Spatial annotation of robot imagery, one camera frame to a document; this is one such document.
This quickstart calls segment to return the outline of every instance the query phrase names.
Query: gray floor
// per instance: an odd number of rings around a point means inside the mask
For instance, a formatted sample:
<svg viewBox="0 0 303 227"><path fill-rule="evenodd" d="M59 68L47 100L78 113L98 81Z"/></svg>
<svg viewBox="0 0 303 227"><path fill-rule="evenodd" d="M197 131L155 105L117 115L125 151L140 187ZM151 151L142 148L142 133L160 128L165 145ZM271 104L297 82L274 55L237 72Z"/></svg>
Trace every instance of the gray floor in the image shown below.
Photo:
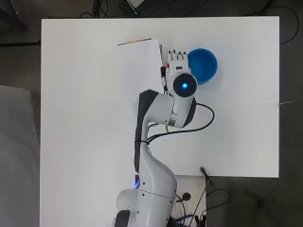
<svg viewBox="0 0 303 227"><path fill-rule="evenodd" d="M110 2L111 15L120 13L118 3ZM147 0L143 16L181 17L200 4L199 0ZM265 0L210 0L190 16L237 16L260 9ZM90 11L92 1L84 0L13 0L18 17L30 27L28 34L11 31L0 35L0 42L29 42L41 37L41 19L48 16L77 17ZM303 19L300 0L276 1L275 6L295 9ZM280 39L287 40L295 31L294 16L284 9L271 9L270 15L280 15ZM0 23L0 30L6 28ZM303 96L303 43L302 31L290 43L280 47L280 100ZM28 89L33 95L36 124L40 122L40 47L0 49L0 84ZM229 205L207 213L208 226L303 226L303 101L280 108L280 178L224 178L213 179L215 187L228 188L232 193ZM243 194L248 189L258 194L265 203L257 203ZM207 198L208 206L220 203L223 195Z"/></svg>

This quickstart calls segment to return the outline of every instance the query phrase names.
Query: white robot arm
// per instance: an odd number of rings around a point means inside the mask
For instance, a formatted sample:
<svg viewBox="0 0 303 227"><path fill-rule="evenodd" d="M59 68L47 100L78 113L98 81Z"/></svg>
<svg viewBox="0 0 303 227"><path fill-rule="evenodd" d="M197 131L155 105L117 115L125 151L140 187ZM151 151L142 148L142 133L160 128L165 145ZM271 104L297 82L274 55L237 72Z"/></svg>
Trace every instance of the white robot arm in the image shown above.
<svg viewBox="0 0 303 227"><path fill-rule="evenodd" d="M140 94L134 141L134 168L140 187L122 191L114 227L165 227L175 200L177 182L172 171L148 151L150 122L183 128L193 118L197 81L190 74L187 56L175 51L167 68L162 68L169 95L147 90Z"/></svg>

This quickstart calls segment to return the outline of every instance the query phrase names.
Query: white tabletop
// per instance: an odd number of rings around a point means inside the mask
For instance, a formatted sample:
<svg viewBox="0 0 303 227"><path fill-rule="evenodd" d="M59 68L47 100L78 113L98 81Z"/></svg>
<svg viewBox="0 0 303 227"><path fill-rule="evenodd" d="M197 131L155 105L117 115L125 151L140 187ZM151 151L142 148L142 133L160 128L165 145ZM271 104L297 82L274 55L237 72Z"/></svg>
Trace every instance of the white tabletop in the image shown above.
<svg viewBox="0 0 303 227"><path fill-rule="evenodd" d="M198 176L200 166L211 175L278 175L278 18L43 20L42 35L42 227L110 226L117 193L133 184L133 167L108 151L132 161L135 111L104 116L102 109L102 103L116 109L108 103L123 101L125 90L102 74L104 53L131 40L157 38L164 52L205 47L219 61L216 77L196 96L215 110L214 123L159 138L151 144L156 158L178 175ZM112 93L102 91L105 79ZM158 78L142 81L134 93L158 84ZM120 131L113 117L125 126ZM198 110L190 127L208 117Z"/></svg>

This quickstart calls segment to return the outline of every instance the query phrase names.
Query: blue bowl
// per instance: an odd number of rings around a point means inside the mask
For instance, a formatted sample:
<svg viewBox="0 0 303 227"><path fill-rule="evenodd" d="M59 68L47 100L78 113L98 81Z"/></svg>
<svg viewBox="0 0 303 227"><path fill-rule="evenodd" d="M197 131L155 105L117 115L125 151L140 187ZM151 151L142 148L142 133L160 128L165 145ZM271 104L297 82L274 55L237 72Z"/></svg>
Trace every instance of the blue bowl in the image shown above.
<svg viewBox="0 0 303 227"><path fill-rule="evenodd" d="M212 79L218 70L216 56L209 50L199 48L188 54L191 74L197 79L198 84L204 84Z"/></svg>

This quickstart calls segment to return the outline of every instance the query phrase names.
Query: robot finger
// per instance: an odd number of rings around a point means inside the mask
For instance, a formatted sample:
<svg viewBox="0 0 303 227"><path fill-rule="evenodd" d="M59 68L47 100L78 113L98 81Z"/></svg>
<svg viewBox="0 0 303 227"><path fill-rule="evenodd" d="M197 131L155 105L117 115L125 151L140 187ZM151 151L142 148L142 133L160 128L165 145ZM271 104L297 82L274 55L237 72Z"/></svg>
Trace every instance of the robot finger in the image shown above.
<svg viewBox="0 0 303 227"><path fill-rule="evenodd" d="M181 54L181 51L179 51L177 58L178 58L178 60L182 60L182 59L183 59L183 56L182 56L182 54Z"/></svg>
<svg viewBox="0 0 303 227"><path fill-rule="evenodd" d="M184 60L188 61L187 52L183 52L182 57Z"/></svg>
<svg viewBox="0 0 303 227"><path fill-rule="evenodd" d="M174 49L173 51L172 51L172 60L174 61L174 60L177 60L177 53L176 53L176 50Z"/></svg>
<svg viewBox="0 0 303 227"><path fill-rule="evenodd" d="M169 51L168 52L168 63L170 63L171 60L172 60L172 55L171 55L171 52Z"/></svg>

